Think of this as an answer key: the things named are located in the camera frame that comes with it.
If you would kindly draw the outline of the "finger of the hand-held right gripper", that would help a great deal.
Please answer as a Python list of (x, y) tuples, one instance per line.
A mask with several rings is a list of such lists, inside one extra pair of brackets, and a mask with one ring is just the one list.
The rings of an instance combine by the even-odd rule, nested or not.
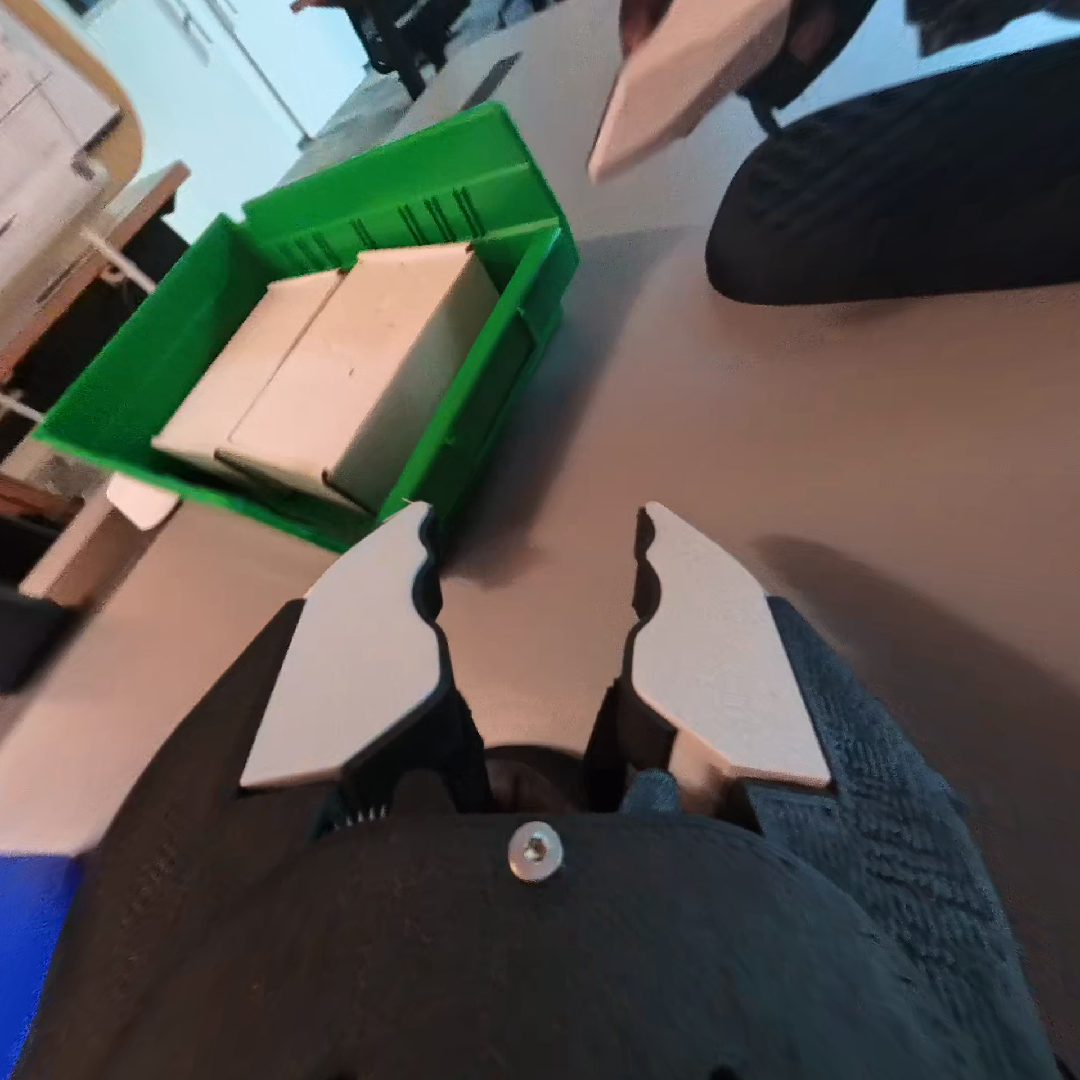
[(623, 1), (622, 58), (588, 157), (608, 183), (681, 140), (777, 59), (789, 1)]

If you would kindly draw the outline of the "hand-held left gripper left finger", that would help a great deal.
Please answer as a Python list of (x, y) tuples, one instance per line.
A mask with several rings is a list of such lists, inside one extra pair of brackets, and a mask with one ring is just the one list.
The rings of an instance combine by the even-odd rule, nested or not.
[(303, 594), (242, 789), (340, 780), (448, 688), (438, 615), (426, 612), (436, 523), (433, 507), (413, 502)]

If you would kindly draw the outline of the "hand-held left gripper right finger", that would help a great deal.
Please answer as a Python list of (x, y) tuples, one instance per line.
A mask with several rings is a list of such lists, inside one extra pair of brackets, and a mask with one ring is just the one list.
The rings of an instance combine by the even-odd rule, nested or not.
[(642, 507), (634, 548), (624, 759), (669, 773), (699, 815), (720, 815), (744, 782), (829, 793), (831, 765), (762, 585), (660, 502)]

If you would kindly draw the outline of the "white cardboard box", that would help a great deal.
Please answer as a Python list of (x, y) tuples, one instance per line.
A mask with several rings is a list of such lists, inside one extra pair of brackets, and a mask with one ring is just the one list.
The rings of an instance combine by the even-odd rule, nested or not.
[(498, 298), (467, 242), (273, 281), (151, 446), (375, 514)]

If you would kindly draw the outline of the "green plastic bin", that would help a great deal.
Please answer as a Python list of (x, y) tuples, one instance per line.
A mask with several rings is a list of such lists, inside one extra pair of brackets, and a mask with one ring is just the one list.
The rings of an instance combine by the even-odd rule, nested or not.
[[(345, 553), (408, 503), (444, 528), (480, 486), (561, 327), (581, 264), (572, 228), (501, 102), (279, 186), (213, 220), (33, 431), (58, 453)], [(492, 315), (381, 507), (244, 492), (151, 446), (282, 276), (351, 269), (370, 249), (469, 242), (499, 291)]]

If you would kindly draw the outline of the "blue plastic bin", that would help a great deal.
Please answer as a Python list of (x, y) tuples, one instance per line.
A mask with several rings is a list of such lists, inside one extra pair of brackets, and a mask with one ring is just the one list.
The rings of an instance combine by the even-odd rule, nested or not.
[(1, 858), (1, 1077), (14, 1074), (82, 879), (77, 858)]

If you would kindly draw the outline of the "grey desk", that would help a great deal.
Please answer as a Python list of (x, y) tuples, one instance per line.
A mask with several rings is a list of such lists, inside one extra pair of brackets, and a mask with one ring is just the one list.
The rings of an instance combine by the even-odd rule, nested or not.
[[(2, 742), (2, 858), (82, 866), (11, 1078), (1078, 1074), (1078, 684), (1005, 648), (1072, 600), (1078, 660), (1078, 283), (738, 303), (681, 240), (576, 241), (434, 512), (449, 686), (340, 780), (240, 787), (345, 553), (186, 500), (76, 636)], [(829, 793), (624, 759), (651, 501), (767, 592)]]

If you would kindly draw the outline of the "black textured wrist pad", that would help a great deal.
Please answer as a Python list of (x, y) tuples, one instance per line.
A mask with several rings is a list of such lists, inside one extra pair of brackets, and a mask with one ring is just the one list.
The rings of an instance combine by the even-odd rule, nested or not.
[(1076, 284), (1078, 107), (1074, 38), (806, 114), (729, 183), (708, 283), (757, 305)]

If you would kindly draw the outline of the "black office chair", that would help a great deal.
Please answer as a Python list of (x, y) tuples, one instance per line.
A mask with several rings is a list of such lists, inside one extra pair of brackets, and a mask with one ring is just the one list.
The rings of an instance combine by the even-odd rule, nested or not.
[(424, 94), (421, 68), (438, 73), (446, 65), (453, 27), (468, 1), (345, 1), (350, 21), (378, 75), (397, 75), (411, 102)]

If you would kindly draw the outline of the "wooden side table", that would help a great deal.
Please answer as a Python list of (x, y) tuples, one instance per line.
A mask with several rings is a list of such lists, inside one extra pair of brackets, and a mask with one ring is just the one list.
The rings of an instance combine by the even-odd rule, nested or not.
[(99, 278), (156, 285), (124, 249), (175, 200), (191, 170), (181, 160), (137, 178), (114, 198), (94, 222), (79, 226), (53, 256), (29, 271), (25, 284), (2, 299), (1, 379), (6, 384), (21, 361)]

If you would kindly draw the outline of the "white panel with paper sheet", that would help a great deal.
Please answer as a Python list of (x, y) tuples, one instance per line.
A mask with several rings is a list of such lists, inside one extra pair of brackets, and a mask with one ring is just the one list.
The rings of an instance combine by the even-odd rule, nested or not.
[(87, 257), (83, 229), (102, 224), (140, 167), (140, 121), (86, 33), (49, 2), (2, 2), (3, 370)]

